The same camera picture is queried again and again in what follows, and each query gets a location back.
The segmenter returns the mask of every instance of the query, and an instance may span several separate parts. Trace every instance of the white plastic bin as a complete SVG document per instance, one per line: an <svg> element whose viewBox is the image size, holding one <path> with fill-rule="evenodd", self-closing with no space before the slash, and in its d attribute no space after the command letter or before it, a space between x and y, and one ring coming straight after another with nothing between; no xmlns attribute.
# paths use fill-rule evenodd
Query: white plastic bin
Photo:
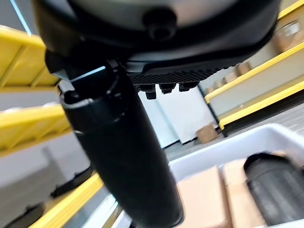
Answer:
<svg viewBox="0 0 304 228"><path fill-rule="evenodd" d="M170 162L177 181L235 159L246 158L262 151L283 150L298 166L304 165L304 138L279 124L266 124L212 146L201 149ZM280 228L304 227L304 220L297 225L286 223ZM116 223L113 228L129 228Z"/></svg>

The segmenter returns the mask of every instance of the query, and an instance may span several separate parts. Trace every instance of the yellow metal beam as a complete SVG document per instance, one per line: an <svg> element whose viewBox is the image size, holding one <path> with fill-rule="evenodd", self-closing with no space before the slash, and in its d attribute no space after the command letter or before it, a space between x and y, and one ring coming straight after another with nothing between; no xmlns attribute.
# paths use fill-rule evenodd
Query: yellow metal beam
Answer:
<svg viewBox="0 0 304 228"><path fill-rule="evenodd" d="M8 87L0 87L1 93L20 93L20 92L57 92L55 86L8 86Z"/></svg>
<svg viewBox="0 0 304 228"><path fill-rule="evenodd" d="M103 182L94 174L85 183L63 198L29 228L63 227L102 187Z"/></svg>
<svg viewBox="0 0 304 228"><path fill-rule="evenodd" d="M274 104L292 94L295 94L304 89L304 76L298 77L278 88L271 90L260 97L243 104L242 107L236 108L227 114L219 117L219 126L221 129L226 124L236 121L244 116L254 113L262 108Z"/></svg>
<svg viewBox="0 0 304 228"><path fill-rule="evenodd" d="M0 25L0 50L0 93L55 91L58 78L46 69L39 36Z"/></svg>
<svg viewBox="0 0 304 228"><path fill-rule="evenodd" d="M0 157L69 133L62 107L0 112Z"/></svg>
<svg viewBox="0 0 304 228"><path fill-rule="evenodd" d="M302 6L304 6L304 0L298 0L296 3L292 4L291 6L287 7L286 9L282 10L279 13L278 20L281 20L281 19L287 17L289 14L295 12Z"/></svg>
<svg viewBox="0 0 304 228"><path fill-rule="evenodd" d="M262 65L259 65L258 67L250 70L248 73L241 75L240 77L238 77L237 79L233 80L232 82L223 85L221 88L214 90L213 92L211 92L210 94L207 94L205 96L206 102L209 103L210 99L212 99L213 97L223 93L224 91L234 87L235 85L257 75L258 73L262 72L263 70L277 64L278 62L284 60L285 58L293 55L294 53L302 50L304 48L304 43L299 44L295 47L293 47L292 49L289 49L286 52L283 52L282 54L274 57L273 59L263 63Z"/></svg>

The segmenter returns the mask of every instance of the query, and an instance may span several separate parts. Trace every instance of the gray floor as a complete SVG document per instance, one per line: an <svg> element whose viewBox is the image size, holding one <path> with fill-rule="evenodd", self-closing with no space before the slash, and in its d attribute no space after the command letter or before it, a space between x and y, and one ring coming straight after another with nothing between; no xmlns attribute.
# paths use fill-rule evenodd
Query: gray floor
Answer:
<svg viewBox="0 0 304 228"><path fill-rule="evenodd" d="M255 127L258 127L258 126L261 126L264 124L269 124L269 123L281 124L284 127L287 127L290 130L298 133L299 135L304 136L304 104L298 105L285 112L275 115L269 119L266 119L257 124L254 124L250 127L247 127L241 131L233 133L229 137L235 136L242 132L248 131L252 128L255 128ZM217 138L209 143L206 143L206 144L200 144L197 140L194 140L185 145L182 145L181 143L177 142L177 143L173 144L172 146L166 148L165 153L167 154L168 160L172 161L174 159L185 156L189 153L195 152L197 150L200 150L202 148L205 148L207 146L210 146L210 145L220 142L222 140L225 140L225 139L222 135L220 135L219 138Z"/></svg>

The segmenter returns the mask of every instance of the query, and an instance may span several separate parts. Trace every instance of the cardboard box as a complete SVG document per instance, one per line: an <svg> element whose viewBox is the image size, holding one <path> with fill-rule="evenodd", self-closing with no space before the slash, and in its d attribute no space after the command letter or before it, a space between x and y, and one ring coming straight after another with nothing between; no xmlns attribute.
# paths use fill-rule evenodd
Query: cardboard box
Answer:
<svg viewBox="0 0 304 228"><path fill-rule="evenodd" d="M230 228L224 185L217 167L178 183L185 220L178 228Z"/></svg>
<svg viewBox="0 0 304 228"><path fill-rule="evenodd" d="M216 81L215 81L215 88L216 88L216 89L219 89L219 88L221 88L224 84L225 84L225 82L224 82L223 79L221 79L221 80L216 80Z"/></svg>
<svg viewBox="0 0 304 228"><path fill-rule="evenodd" d="M214 91L214 87L210 86L206 89L206 94L212 93Z"/></svg>
<svg viewBox="0 0 304 228"><path fill-rule="evenodd" d="M231 74L226 75L226 76L224 77L224 80L225 80L226 83L229 83L229 82L232 82L232 81L236 80L237 77L238 77L238 76L237 76L236 72L233 71Z"/></svg>
<svg viewBox="0 0 304 228"><path fill-rule="evenodd" d="M199 129L196 132L196 136L198 137L200 143L204 144L216 139L219 135L214 130L213 125L210 123L207 126L204 126Z"/></svg>
<svg viewBox="0 0 304 228"><path fill-rule="evenodd" d="M278 29L274 38L278 51L285 52L304 42L304 32L298 21L293 21Z"/></svg>
<svg viewBox="0 0 304 228"><path fill-rule="evenodd" d="M245 159L225 164L224 178L233 228L254 228L266 225L246 184Z"/></svg>
<svg viewBox="0 0 304 228"><path fill-rule="evenodd" d="M249 64L249 62L240 63L236 66L236 71L239 76L248 73L250 70L251 70L251 65Z"/></svg>

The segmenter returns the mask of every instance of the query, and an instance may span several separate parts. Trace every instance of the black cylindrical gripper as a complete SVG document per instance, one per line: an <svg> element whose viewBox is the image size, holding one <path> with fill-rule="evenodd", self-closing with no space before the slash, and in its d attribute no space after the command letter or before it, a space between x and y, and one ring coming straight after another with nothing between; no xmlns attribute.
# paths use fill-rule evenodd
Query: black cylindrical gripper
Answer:
<svg viewBox="0 0 304 228"><path fill-rule="evenodd" d="M127 76L98 98L61 96L74 133L109 191L137 225L170 228L182 204L144 107Z"/></svg>

